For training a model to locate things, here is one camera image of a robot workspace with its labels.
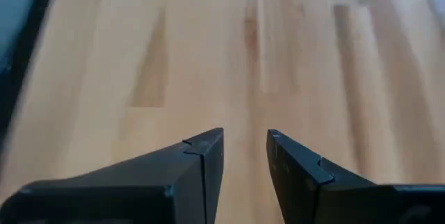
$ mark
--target wood grain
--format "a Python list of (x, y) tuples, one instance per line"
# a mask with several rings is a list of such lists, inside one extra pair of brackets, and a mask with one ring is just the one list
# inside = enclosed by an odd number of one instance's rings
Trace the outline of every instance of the wood grain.
[(445, 178), (444, 41), (426, 0), (51, 3), (2, 200), (213, 127), (225, 128), (217, 223), (282, 223), (270, 128), (377, 182)]

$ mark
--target light wood surface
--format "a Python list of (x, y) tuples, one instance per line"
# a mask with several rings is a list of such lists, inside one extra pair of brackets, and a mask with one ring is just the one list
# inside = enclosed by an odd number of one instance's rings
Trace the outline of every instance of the light wood surface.
[(51, 0), (0, 197), (225, 128), (217, 223), (282, 223), (276, 128), (379, 183), (445, 183), (427, 0)]

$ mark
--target black clamp jaw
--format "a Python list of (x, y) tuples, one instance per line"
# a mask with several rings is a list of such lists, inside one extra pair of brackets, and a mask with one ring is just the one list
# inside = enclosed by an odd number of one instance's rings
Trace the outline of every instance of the black clamp jaw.
[(215, 222), (223, 129), (72, 179), (34, 182), (5, 201), (1, 223)]
[(443, 185), (376, 185), (277, 130), (267, 155), (286, 224), (445, 223)]

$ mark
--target wooden floor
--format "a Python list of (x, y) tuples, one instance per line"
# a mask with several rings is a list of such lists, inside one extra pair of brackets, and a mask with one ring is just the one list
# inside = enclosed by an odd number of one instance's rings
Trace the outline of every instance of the wooden floor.
[(427, 0), (52, 0), (0, 196), (225, 128), (217, 223), (282, 223), (276, 128), (376, 182), (445, 182)]

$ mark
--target black object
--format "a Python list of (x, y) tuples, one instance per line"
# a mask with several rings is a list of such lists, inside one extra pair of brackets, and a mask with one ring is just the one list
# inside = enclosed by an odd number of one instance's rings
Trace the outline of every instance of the black object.
[(3, 204), (1, 223), (212, 224), (223, 129), (72, 179), (34, 182)]
[(49, 0), (0, 0), (0, 150)]
[(443, 185), (375, 185), (277, 130), (267, 154), (286, 224), (445, 223)]

